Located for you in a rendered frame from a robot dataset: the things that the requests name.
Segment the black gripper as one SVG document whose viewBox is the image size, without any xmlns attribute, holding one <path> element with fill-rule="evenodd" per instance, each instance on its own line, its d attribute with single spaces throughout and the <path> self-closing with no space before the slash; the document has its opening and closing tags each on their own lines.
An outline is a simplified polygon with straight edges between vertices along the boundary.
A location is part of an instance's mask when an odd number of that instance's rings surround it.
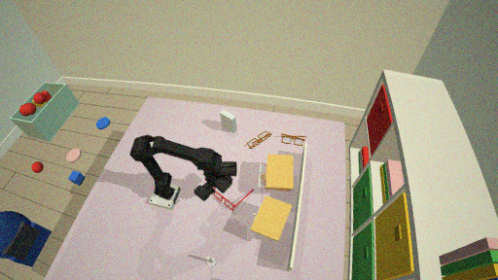
<svg viewBox="0 0 498 280">
<path fill-rule="evenodd" d="M 201 199 L 205 200 L 207 199 L 210 194 L 213 194 L 216 192 L 216 190 L 213 188 L 212 183 L 214 183 L 215 180 L 218 180 L 220 177 L 220 174 L 217 175 L 216 178 L 208 178 L 206 177 L 205 180 L 207 183 L 205 183 L 203 186 L 199 185 L 195 190 L 194 193 Z"/>
</svg>

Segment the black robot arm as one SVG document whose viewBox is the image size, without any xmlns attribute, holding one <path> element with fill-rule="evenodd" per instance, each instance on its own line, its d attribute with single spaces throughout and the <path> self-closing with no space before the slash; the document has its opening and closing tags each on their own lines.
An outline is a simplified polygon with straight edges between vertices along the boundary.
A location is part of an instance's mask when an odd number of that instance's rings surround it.
<svg viewBox="0 0 498 280">
<path fill-rule="evenodd" d="M 151 143 L 153 147 L 151 147 Z M 222 161 L 222 156 L 207 148 L 191 148 L 179 143 L 164 139 L 161 136 L 144 135 L 134 139 L 130 156 L 140 161 L 155 179 L 154 194 L 170 200 L 175 190 L 170 187 L 172 176 L 163 173 L 153 155 L 161 153 L 171 157 L 192 162 L 197 170 L 203 170 L 208 178 L 220 177 L 212 183 L 221 193 L 232 185 L 232 177 L 236 177 L 236 161 Z M 214 187 L 214 188 L 215 188 Z"/>
</svg>

